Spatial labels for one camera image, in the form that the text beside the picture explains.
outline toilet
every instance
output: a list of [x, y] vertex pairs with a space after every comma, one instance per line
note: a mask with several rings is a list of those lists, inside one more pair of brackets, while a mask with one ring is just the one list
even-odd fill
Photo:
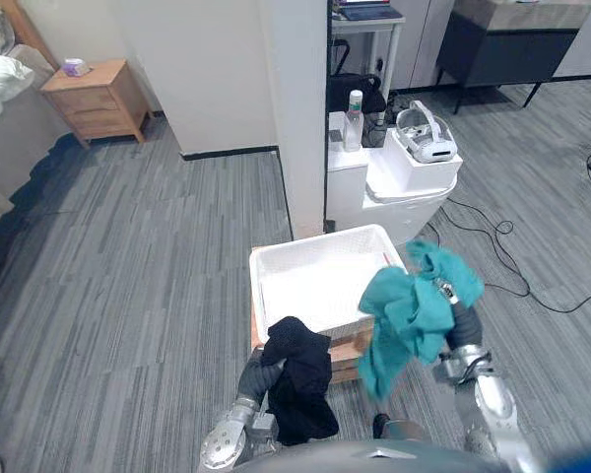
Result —
[[413, 239], [455, 188], [462, 159], [418, 163], [395, 128], [388, 128], [383, 148], [347, 153], [343, 120], [343, 112], [330, 114], [326, 219], [336, 230], [378, 224], [395, 245]]

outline gray carpet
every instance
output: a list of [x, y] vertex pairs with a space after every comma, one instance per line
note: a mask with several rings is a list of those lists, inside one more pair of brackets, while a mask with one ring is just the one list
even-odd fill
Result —
[[[591, 81], [543, 86], [522, 110], [528, 91], [477, 92], [457, 116], [454, 92], [418, 97], [449, 121], [464, 154], [454, 197], [513, 220], [504, 245], [539, 297], [569, 307], [591, 293]], [[249, 346], [249, 250], [289, 239], [280, 168], [268, 154], [185, 163], [162, 118], [146, 133], [142, 146], [64, 151], [9, 254], [0, 279], [8, 473], [191, 471], [232, 401]], [[487, 281], [521, 289], [483, 236], [441, 214], [432, 223]], [[591, 447], [591, 304], [554, 314], [488, 290], [479, 311], [538, 452]], [[328, 398], [342, 439], [368, 436], [385, 410], [461, 445], [450, 389], [419, 364], [382, 405], [356, 381]]]

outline white laundry basket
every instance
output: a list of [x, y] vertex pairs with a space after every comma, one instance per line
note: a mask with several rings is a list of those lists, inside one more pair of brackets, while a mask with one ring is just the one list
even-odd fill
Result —
[[361, 295], [374, 274], [390, 265], [404, 268], [378, 225], [253, 251], [249, 270], [258, 337], [267, 342], [269, 327], [289, 315], [332, 339], [358, 331], [370, 319], [358, 310]]

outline teal cloth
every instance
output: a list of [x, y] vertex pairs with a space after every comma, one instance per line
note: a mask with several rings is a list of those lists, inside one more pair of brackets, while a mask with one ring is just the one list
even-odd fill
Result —
[[433, 280], [451, 283], [466, 307], [484, 292], [482, 280], [457, 254], [424, 241], [412, 241], [406, 248], [420, 272], [381, 269], [359, 304], [362, 312], [374, 315], [372, 341], [360, 358], [359, 373], [367, 392], [377, 400], [390, 393], [396, 375], [412, 357], [433, 363], [453, 328], [451, 305]]

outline bed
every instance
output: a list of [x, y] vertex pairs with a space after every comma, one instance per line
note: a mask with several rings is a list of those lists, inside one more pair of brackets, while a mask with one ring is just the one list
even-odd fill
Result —
[[9, 198], [30, 179], [59, 137], [70, 129], [39, 92], [57, 63], [17, 0], [0, 0], [15, 33], [15, 47], [4, 55], [34, 71], [32, 82], [0, 106], [0, 218], [13, 208]]

